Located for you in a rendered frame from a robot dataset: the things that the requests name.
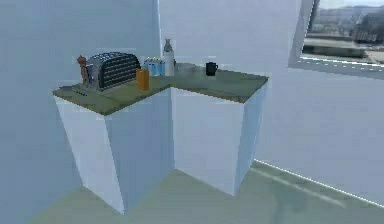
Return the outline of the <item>white kitchen counter green top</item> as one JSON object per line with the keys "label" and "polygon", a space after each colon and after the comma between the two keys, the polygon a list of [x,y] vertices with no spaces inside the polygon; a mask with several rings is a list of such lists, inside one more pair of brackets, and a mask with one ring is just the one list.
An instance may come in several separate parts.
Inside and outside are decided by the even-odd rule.
{"label": "white kitchen counter green top", "polygon": [[235,195],[252,164],[269,78],[204,68],[104,91],[53,92],[82,185],[129,213],[173,170]]}

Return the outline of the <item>grey glass dish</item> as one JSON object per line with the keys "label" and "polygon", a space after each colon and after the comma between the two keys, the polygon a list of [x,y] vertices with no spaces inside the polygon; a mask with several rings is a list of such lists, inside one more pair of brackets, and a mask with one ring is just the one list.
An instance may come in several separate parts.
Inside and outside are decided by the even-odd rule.
{"label": "grey glass dish", "polygon": [[193,72],[196,68],[195,64],[192,63],[177,63],[175,70],[178,72]]}

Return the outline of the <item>white bottle grey cap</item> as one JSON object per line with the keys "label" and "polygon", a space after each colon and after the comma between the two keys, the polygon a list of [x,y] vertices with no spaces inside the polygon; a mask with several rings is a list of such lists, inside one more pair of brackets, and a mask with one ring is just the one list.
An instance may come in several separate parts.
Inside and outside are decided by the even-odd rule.
{"label": "white bottle grey cap", "polygon": [[166,76],[174,75],[174,51],[171,45],[171,40],[166,39],[163,49],[164,73]]}

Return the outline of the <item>orange box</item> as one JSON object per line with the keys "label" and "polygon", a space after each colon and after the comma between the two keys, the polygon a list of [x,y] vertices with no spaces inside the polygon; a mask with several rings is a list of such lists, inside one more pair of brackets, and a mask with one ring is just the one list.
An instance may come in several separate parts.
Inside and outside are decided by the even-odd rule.
{"label": "orange box", "polygon": [[136,82],[141,91],[149,89],[149,71],[145,68],[136,70]]}

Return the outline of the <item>black ribbed toaster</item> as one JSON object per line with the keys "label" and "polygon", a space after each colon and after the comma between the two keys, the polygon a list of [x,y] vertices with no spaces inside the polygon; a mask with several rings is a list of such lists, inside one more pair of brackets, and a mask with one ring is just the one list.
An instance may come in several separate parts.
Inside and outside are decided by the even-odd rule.
{"label": "black ribbed toaster", "polygon": [[123,84],[136,78],[140,62],[134,54],[106,52],[86,60],[86,84],[98,91]]}

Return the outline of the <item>brown pepper mill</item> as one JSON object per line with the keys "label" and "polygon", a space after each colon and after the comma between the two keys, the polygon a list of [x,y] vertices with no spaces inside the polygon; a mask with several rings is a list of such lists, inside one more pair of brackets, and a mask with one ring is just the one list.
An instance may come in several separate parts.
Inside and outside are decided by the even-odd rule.
{"label": "brown pepper mill", "polygon": [[86,70],[86,58],[82,55],[80,55],[78,58],[77,58],[77,62],[80,66],[80,72],[81,72],[81,76],[82,76],[82,84],[85,84],[86,83],[86,73],[87,73],[87,70]]}

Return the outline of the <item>window with grey frame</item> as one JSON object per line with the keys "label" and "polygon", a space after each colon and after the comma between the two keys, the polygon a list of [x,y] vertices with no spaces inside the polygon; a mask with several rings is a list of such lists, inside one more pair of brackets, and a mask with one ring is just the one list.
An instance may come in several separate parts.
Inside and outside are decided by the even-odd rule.
{"label": "window with grey frame", "polygon": [[384,80],[384,0],[301,0],[288,66]]}

